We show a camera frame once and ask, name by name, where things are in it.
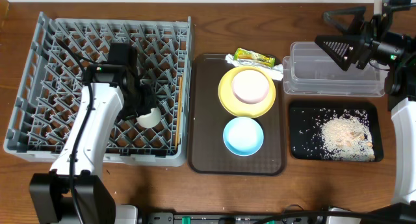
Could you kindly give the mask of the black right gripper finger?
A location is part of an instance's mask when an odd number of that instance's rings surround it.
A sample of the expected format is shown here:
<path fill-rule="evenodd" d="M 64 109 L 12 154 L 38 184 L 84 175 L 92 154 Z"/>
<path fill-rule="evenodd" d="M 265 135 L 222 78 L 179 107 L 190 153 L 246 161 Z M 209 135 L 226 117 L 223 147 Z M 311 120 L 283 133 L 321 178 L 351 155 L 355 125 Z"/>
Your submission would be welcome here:
<path fill-rule="evenodd" d="M 342 34 L 359 34 L 365 21 L 365 6 L 326 11 L 323 20 Z"/>
<path fill-rule="evenodd" d="M 358 61 L 359 54 L 364 48 L 363 36 L 352 35 L 320 35 L 315 43 L 343 70 L 347 71 Z"/>

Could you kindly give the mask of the cream cup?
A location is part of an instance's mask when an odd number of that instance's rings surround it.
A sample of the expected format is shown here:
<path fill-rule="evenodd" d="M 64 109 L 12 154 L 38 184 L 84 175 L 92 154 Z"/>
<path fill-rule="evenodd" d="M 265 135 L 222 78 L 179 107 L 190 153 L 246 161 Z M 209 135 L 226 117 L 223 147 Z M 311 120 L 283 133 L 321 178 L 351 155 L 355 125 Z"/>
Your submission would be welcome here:
<path fill-rule="evenodd" d="M 137 117 L 137 123 L 144 128 L 153 128 L 161 121 L 161 111 L 158 107 L 152 108 L 149 114 Z"/>

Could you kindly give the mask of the wooden chopstick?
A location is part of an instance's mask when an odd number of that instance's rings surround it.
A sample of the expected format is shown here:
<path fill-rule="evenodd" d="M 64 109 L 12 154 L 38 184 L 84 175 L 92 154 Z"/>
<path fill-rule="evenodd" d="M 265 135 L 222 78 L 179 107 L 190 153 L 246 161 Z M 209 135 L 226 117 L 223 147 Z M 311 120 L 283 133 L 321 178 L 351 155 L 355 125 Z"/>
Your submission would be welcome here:
<path fill-rule="evenodd" d="M 175 150 L 179 144 L 179 130 L 180 130 L 180 119 L 181 119 L 181 102 L 182 102 L 182 89 L 183 89 L 183 78 L 179 77 L 179 93 L 178 93 L 178 109 L 177 109 L 177 123 L 176 123 L 176 134 L 175 134 Z"/>

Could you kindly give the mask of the light blue bowl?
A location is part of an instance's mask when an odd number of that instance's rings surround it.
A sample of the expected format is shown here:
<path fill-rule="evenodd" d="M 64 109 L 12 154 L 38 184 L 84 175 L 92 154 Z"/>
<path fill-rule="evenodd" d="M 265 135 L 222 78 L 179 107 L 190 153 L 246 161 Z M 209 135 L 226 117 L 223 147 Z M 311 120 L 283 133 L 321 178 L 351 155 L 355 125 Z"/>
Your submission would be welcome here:
<path fill-rule="evenodd" d="M 237 156 L 251 156 L 263 146 L 265 139 L 260 124 L 247 117 L 237 117 L 229 121 L 223 130 L 226 148 Z"/>

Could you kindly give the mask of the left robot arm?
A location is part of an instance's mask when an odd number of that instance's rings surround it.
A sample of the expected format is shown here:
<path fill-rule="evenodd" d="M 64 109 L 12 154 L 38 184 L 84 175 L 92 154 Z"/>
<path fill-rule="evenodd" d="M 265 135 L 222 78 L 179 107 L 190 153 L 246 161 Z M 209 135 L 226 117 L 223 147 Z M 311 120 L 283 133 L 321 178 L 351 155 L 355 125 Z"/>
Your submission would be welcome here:
<path fill-rule="evenodd" d="M 101 175 L 116 119 L 144 128 L 161 120 L 150 86 L 132 65 L 92 64 L 83 72 L 81 105 L 49 173 L 35 173 L 29 191 L 40 223 L 140 223 L 138 208 L 117 205 Z"/>

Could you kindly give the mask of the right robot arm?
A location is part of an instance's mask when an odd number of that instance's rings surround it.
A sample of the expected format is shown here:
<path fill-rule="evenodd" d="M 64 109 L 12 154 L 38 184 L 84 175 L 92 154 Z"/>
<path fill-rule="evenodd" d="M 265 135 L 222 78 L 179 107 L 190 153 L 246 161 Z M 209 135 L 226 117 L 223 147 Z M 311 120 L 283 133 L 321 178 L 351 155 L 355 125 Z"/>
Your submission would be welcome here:
<path fill-rule="evenodd" d="M 340 35 L 321 35 L 315 43 L 344 71 L 388 66 L 384 81 L 396 137 L 396 179 L 391 205 L 373 211 L 380 221 L 415 222 L 415 38 L 389 29 L 393 12 L 412 6 L 385 6 L 365 21 L 364 6 L 327 11 L 323 19 Z"/>

